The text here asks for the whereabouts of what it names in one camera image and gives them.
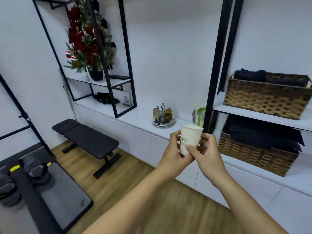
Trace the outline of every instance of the christmas tree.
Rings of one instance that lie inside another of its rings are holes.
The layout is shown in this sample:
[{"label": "christmas tree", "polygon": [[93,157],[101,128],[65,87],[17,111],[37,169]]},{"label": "christmas tree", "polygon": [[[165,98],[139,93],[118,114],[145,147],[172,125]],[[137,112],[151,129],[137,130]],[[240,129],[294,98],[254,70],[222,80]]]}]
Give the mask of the christmas tree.
[{"label": "christmas tree", "polygon": [[[107,22],[102,18],[99,12],[97,0],[93,0],[93,9],[96,16],[98,31],[104,47],[104,57],[108,69],[112,69],[113,58],[116,52],[115,43],[111,42],[111,34],[108,30]],[[70,58],[69,65],[65,67],[77,69],[77,72],[86,70],[86,67],[97,66],[98,70],[103,69],[100,58],[100,50],[95,39],[94,27],[91,20],[86,0],[79,0],[74,7],[68,11],[70,19],[70,28],[68,30],[69,44],[67,45],[66,56]]]}]

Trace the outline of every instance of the black plant pot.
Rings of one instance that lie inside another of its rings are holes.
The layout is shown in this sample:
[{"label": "black plant pot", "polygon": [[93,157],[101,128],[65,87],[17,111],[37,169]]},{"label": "black plant pot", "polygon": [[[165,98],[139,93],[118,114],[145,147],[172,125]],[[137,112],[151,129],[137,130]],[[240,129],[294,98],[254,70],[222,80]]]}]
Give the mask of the black plant pot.
[{"label": "black plant pot", "polygon": [[98,71],[97,66],[89,66],[88,72],[94,81],[99,81],[103,79],[103,76],[104,76],[103,70],[101,69],[100,71]]}]

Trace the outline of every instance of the wooden floor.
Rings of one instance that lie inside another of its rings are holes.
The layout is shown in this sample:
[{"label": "wooden floor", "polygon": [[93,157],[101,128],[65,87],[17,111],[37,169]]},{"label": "wooden floor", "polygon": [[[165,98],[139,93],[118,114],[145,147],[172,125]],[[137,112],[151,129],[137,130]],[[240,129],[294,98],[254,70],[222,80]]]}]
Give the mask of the wooden floor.
[{"label": "wooden floor", "polygon": [[[63,168],[94,201],[93,207],[69,231],[81,234],[154,168],[116,149],[114,154],[120,153],[122,157],[96,180],[92,174],[104,161],[97,160],[80,147],[67,154],[62,153],[61,150],[69,144],[64,142],[52,151]],[[144,234],[244,233],[229,209],[176,180],[159,190],[141,231]]]}]

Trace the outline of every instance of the white plate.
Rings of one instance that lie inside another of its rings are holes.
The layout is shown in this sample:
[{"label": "white plate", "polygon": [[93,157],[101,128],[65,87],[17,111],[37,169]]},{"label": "white plate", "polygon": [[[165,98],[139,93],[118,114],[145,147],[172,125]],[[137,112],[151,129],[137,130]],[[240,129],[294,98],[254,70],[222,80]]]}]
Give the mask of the white plate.
[{"label": "white plate", "polygon": [[154,120],[151,121],[151,123],[156,126],[156,127],[168,127],[168,126],[171,126],[172,124],[175,123],[175,118],[172,117],[171,121],[170,122],[167,122],[167,123],[162,123],[160,125],[158,125],[158,123],[154,122]]}]

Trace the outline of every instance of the forearm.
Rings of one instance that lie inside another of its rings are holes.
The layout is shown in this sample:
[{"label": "forearm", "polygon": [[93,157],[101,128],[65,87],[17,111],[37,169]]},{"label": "forearm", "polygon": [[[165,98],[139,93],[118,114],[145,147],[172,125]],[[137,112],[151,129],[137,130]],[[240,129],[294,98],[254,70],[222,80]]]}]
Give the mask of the forearm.
[{"label": "forearm", "polygon": [[217,187],[247,234],[287,234],[230,175]]},{"label": "forearm", "polygon": [[84,234],[126,234],[134,232],[165,180],[156,170],[93,223]]}]

